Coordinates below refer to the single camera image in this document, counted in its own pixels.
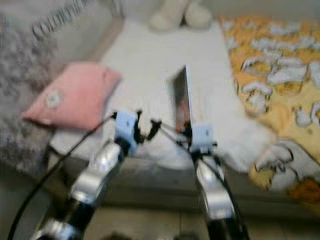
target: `floor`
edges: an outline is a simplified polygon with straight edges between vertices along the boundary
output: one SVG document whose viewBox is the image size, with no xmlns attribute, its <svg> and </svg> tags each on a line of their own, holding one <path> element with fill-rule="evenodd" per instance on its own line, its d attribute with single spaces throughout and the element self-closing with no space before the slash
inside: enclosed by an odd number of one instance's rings
<svg viewBox="0 0 320 240">
<path fill-rule="evenodd" d="M 245 217 L 251 240 L 318 240 L 320 223 Z M 209 236 L 200 214 L 104 207 L 93 217 L 85 240 L 101 240 L 111 233 L 133 240 L 172 240 L 182 232 L 193 232 L 200 240 Z"/>
</svg>

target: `cartoon print fabric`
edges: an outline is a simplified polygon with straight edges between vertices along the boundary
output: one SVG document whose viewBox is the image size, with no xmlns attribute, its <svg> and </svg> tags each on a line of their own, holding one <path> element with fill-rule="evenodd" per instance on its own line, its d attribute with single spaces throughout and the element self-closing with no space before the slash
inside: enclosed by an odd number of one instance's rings
<svg viewBox="0 0 320 240">
<path fill-rule="evenodd" d="M 221 28 L 245 111 L 278 136 L 250 179 L 320 206 L 320 24 L 251 16 Z"/>
</svg>

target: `pink pillow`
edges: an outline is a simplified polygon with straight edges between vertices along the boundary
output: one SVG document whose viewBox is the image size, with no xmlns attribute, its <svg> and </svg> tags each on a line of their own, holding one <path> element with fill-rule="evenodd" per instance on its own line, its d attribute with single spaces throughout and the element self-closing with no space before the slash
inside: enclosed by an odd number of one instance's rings
<svg viewBox="0 0 320 240">
<path fill-rule="evenodd" d="M 105 99 L 120 77 L 95 63 L 69 64 L 22 117 L 49 126 L 91 130 L 102 120 Z"/>
</svg>

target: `white plush toy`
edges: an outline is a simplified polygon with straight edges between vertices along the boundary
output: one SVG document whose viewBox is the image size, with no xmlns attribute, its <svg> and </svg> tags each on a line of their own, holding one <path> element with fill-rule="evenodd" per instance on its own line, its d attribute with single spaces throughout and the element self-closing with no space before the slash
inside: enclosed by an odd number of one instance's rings
<svg viewBox="0 0 320 240">
<path fill-rule="evenodd" d="M 201 6 L 202 0 L 164 0 L 163 5 L 149 21 L 149 26 L 156 31 L 177 29 L 183 17 L 188 26 L 197 29 L 208 28 L 212 22 L 212 13 Z"/>
</svg>

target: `robotic arm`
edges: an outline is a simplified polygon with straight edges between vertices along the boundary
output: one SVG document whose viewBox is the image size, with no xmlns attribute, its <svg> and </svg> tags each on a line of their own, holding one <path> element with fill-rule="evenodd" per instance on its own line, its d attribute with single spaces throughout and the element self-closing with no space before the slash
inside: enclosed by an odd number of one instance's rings
<svg viewBox="0 0 320 240">
<path fill-rule="evenodd" d="M 101 204 L 112 177 L 125 157 L 133 154 L 144 142 L 138 128 L 141 112 L 120 111 L 115 120 L 114 141 L 107 142 L 90 161 L 71 188 L 67 212 L 59 219 L 49 219 L 31 240 L 82 240 L 95 210 Z M 153 122 L 147 140 L 151 140 L 161 122 Z M 226 183 L 219 160 L 212 155 L 213 137 L 209 125 L 197 124 L 186 129 L 201 199 L 205 206 L 210 239 L 249 239 L 240 220 L 236 203 Z"/>
</svg>

